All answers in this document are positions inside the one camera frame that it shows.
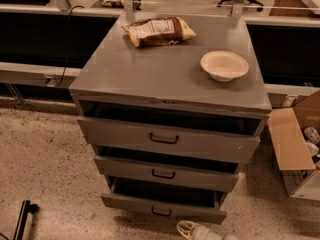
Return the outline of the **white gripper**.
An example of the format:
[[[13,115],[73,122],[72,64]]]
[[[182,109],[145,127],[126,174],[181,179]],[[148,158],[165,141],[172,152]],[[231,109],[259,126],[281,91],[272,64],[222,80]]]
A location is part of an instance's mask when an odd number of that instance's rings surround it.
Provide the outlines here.
[[[205,226],[198,226],[198,223],[193,221],[179,221],[176,229],[186,240],[240,240],[235,235],[221,236]]]

